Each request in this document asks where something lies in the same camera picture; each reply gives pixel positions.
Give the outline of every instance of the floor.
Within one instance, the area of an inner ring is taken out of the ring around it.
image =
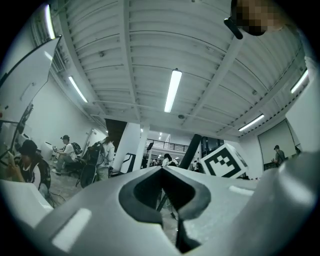
[[[53,162],[49,162],[50,167],[53,167]],[[51,186],[50,186],[50,196],[47,198],[47,201],[52,207],[57,207],[62,205],[64,202],[68,201],[75,194],[77,194],[82,188],[78,184],[76,186],[77,177],[68,176],[62,172],[61,176],[56,175],[51,172]],[[174,208],[171,208],[171,204],[167,201],[162,210],[160,211],[163,220],[163,231],[169,240],[175,244],[176,235],[178,231],[178,221],[172,217],[171,210],[175,215],[175,218],[178,219],[178,214]]]

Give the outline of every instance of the fluorescent light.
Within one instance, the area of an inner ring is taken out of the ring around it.
[[[252,126],[253,124],[255,124],[256,122],[258,122],[260,119],[262,119],[264,117],[265,117],[264,114],[259,115],[256,119],[252,120],[250,123],[248,123],[245,126],[241,127],[238,131],[241,132],[244,129],[247,129],[249,126]]]
[[[55,32],[54,32],[54,27],[52,26],[52,20],[51,20],[51,13],[50,13],[50,6],[49,4],[46,5],[46,7],[44,8],[44,14],[45,14],[45,23],[46,23],[46,27],[48,29],[49,32],[49,36],[51,39],[55,39]]]
[[[49,53],[47,53],[46,51],[44,51],[44,55],[45,55],[50,61],[52,61],[52,56],[51,56]]]
[[[303,81],[306,79],[308,75],[308,70],[306,70],[303,75],[301,76],[301,78],[299,79],[299,81],[295,84],[294,87],[291,88],[291,93],[293,94],[297,89],[298,87],[303,83]]]
[[[181,71],[178,71],[178,70],[172,71],[168,95],[166,97],[166,102],[164,107],[164,112],[167,112],[167,113],[171,112],[172,105],[174,104],[174,100],[179,87],[181,76],[182,76]]]
[[[79,90],[78,86],[76,85],[74,79],[72,78],[72,76],[69,76],[69,80],[71,82],[71,84],[73,85],[73,87],[76,89],[76,91],[78,92],[78,94],[81,96],[81,98],[83,99],[83,101],[85,103],[88,103],[88,101],[86,100],[86,98],[83,96],[83,94],[81,93],[81,91]]]

